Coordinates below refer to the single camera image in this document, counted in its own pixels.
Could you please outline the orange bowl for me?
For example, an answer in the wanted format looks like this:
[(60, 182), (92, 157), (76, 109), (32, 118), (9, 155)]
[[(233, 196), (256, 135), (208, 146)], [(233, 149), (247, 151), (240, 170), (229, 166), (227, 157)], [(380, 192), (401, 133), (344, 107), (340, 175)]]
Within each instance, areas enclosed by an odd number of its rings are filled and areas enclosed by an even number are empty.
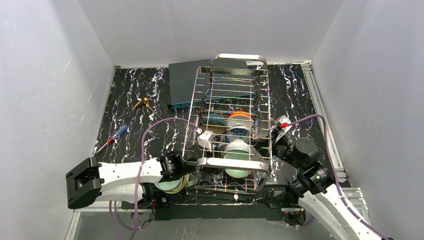
[(241, 125), (251, 129), (253, 126), (253, 119), (248, 112), (239, 110), (229, 115), (228, 119), (226, 120), (226, 124), (228, 127)]

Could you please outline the dark blue gold bowl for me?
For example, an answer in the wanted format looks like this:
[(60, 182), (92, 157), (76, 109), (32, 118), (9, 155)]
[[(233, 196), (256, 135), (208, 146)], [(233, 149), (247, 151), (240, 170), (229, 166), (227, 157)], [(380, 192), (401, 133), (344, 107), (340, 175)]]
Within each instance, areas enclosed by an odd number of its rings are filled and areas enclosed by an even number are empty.
[(199, 125), (202, 131), (211, 131), (218, 135), (223, 135), (227, 132), (227, 124), (225, 119), (216, 113), (210, 113), (208, 116), (204, 116)]

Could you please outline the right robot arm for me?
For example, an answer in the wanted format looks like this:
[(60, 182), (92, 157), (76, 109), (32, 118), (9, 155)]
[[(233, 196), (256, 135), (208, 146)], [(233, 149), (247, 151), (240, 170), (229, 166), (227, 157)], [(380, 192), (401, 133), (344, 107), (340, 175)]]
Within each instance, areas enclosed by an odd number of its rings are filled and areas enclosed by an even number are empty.
[(272, 153), (298, 170), (285, 186), (284, 201), (299, 205), (336, 240), (387, 240), (359, 213), (335, 180), (334, 171), (319, 162), (315, 142), (301, 137), (293, 144), (283, 136), (272, 142)]

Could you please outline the blue white floral bowl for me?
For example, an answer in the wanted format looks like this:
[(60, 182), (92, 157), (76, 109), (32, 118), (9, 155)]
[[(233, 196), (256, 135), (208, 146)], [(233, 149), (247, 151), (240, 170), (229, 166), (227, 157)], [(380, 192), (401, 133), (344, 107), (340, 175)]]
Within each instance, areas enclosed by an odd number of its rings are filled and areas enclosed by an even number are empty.
[(240, 139), (246, 143), (249, 143), (251, 138), (251, 131), (249, 128), (246, 128), (242, 125), (235, 125), (226, 131), (224, 138), (227, 143), (231, 143), (236, 139)]

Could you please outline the steel wire dish rack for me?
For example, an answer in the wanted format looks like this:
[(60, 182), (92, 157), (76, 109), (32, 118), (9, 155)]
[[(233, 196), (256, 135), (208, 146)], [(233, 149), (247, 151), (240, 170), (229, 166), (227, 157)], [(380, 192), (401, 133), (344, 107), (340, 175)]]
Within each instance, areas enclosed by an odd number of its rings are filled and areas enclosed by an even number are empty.
[(198, 190), (257, 195), (271, 174), (267, 60), (220, 53), (196, 70), (183, 157)]

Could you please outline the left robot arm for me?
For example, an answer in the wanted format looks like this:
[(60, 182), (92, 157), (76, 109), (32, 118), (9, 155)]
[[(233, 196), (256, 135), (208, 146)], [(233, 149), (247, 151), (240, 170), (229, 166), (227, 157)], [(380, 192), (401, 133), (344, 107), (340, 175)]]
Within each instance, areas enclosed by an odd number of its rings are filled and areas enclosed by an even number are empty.
[(82, 209), (98, 201), (138, 203), (155, 198), (154, 189), (177, 194), (197, 182), (190, 178), (196, 161), (212, 155), (195, 144), (185, 152), (172, 151), (144, 162), (106, 163), (88, 157), (65, 175), (67, 207)]

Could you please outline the light green bowl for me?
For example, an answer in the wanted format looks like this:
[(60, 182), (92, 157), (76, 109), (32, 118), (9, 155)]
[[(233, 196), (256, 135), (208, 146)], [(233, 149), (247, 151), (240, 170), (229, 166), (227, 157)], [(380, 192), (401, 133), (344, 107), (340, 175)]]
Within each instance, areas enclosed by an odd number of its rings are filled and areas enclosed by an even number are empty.
[[(252, 155), (244, 150), (230, 150), (224, 155), (224, 159), (226, 161), (238, 161), (237, 166), (243, 166), (246, 162), (252, 161), (253, 157)], [(226, 168), (225, 172), (227, 175), (229, 175), (232, 178), (235, 179), (242, 179), (247, 177), (251, 171), (250, 170), (243, 170), (243, 169), (236, 169), (236, 168)]]

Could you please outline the pale white ribbed bowl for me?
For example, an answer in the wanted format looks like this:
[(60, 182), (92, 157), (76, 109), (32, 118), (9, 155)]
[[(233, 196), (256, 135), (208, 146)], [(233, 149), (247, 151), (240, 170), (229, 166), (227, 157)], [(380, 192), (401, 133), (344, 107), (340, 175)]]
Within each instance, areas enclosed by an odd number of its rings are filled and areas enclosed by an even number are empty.
[(245, 141), (241, 140), (241, 139), (235, 139), (232, 142), (230, 142), (226, 147), (225, 147), (225, 152), (230, 152), (230, 151), (234, 151), (234, 150), (238, 150), (238, 151), (244, 151), (246, 153), (253, 153), (253, 149), (252, 147), (247, 144)]

